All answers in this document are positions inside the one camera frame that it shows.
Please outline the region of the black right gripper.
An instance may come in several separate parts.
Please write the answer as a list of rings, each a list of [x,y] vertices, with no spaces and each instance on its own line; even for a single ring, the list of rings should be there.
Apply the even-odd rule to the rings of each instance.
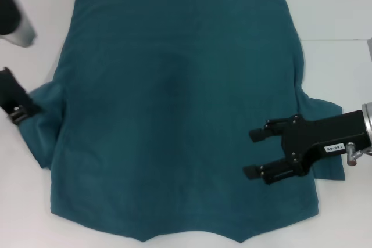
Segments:
[[[270,185],[304,176],[315,162],[345,152],[347,143],[353,143],[356,150],[371,146],[360,110],[316,121],[307,121],[299,116],[286,125],[286,118],[278,118],[267,120],[263,128],[249,131],[252,142],[282,135],[281,145],[285,154],[284,159],[243,167],[249,180],[262,179]]]

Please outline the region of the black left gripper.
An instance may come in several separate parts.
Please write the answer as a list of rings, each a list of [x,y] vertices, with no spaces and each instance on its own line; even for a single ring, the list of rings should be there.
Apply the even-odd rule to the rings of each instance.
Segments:
[[[26,115],[35,115],[41,112],[41,107],[30,98],[12,72],[5,67],[1,70],[1,106],[11,103],[20,105]]]

